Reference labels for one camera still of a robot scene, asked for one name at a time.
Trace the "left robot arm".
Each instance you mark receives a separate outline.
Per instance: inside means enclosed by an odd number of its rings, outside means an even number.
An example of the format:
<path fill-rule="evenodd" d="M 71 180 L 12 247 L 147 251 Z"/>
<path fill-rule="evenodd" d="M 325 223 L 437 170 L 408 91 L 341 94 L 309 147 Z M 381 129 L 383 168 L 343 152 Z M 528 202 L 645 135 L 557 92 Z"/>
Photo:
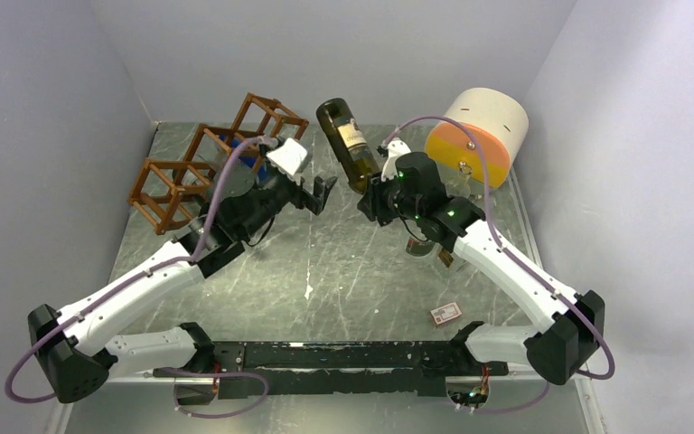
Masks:
<path fill-rule="evenodd" d="M 203 211 L 182 235 L 94 294 L 60 309 L 46 304 L 28 316 L 31 354 L 61 403 L 80 401 L 107 380 L 149 370 L 175 369 L 193 376 L 220 373 L 215 344 L 196 323 L 164 332 L 123 335 L 124 328 L 170 292 L 202 283 L 242 253 L 251 236 L 289 204 L 320 214 L 336 177 L 304 186 L 302 165 L 271 165 L 261 182 L 230 187 L 219 174 Z"/>

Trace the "brown wooden wine rack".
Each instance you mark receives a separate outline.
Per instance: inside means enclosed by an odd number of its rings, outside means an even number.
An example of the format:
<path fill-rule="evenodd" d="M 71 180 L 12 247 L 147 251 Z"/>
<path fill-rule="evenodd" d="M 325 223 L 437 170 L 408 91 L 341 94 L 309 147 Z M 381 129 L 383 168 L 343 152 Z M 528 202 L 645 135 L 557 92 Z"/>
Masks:
<path fill-rule="evenodd" d="M 262 135 L 277 137 L 286 130 L 292 132 L 294 138 L 300 139 L 308 125 L 307 119 L 296 114 L 280 100 L 249 92 L 229 126 L 216 127 L 200 123 L 181 156 L 174 160 L 146 158 L 127 197 L 127 203 L 150 222 L 155 234 L 163 235 L 178 230 L 195 217 L 187 203 L 194 202 L 202 206 L 211 196 L 211 187 L 205 190 L 203 187 L 179 185 L 173 181 L 172 170 L 178 166 L 178 161 L 201 158 L 212 163 L 217 170 L 213 187 L 228 157 L 219 149 L 221 142 L 218 135 L 235 136 L 243 141 Z"/>

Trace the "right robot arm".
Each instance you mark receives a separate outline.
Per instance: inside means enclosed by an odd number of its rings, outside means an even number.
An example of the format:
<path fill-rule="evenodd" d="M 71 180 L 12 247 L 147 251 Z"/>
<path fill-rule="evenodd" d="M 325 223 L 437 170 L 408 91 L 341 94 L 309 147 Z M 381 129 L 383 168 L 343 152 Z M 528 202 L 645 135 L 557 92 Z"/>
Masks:
<path fill-rule="evenodd" d="M 484 363 L 523 364 L 554 385 L 579 373 L 601 346 L 604 300 L 594 291 L 578 294 L 528 260 L 490 227 L 483 209 L 447 193 L 426 154 L 392 156 L 385 168 L 369 178 L 359 210 L 380 225 L 414 222 L 426 239 L 481 271 L 530 321 L 470 326 L 451 352 L 454 368 L 472 374 Z"/>

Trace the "green glass wine bottle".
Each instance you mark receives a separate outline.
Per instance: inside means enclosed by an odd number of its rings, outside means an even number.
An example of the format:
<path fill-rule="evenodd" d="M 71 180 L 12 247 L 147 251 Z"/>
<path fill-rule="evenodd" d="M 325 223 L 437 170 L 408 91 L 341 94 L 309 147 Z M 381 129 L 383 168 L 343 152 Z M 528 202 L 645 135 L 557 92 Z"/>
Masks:
<path fill-rule="evenodd" d="M 178 161 L 178 166 L 172 170 L 172 179 L 176 184 L 198 186 L 207 190 L 217 170 L 212 163 L 199 158 L 192 161 Z"/>

